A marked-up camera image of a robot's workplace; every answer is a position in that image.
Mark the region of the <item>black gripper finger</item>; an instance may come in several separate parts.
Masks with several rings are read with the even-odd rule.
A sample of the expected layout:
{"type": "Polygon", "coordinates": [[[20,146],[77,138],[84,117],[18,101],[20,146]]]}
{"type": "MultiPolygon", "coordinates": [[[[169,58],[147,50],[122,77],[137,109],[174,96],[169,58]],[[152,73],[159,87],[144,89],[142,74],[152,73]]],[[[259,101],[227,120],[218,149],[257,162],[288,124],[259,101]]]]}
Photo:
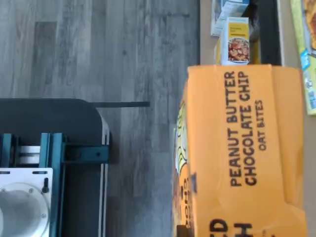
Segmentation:
{"type": "Polygon", "coordinates": [[[176,237],[194,237],[194,230],[192,227],[187,227],[186,225],[177,225],[176,227],[176,237]]]}

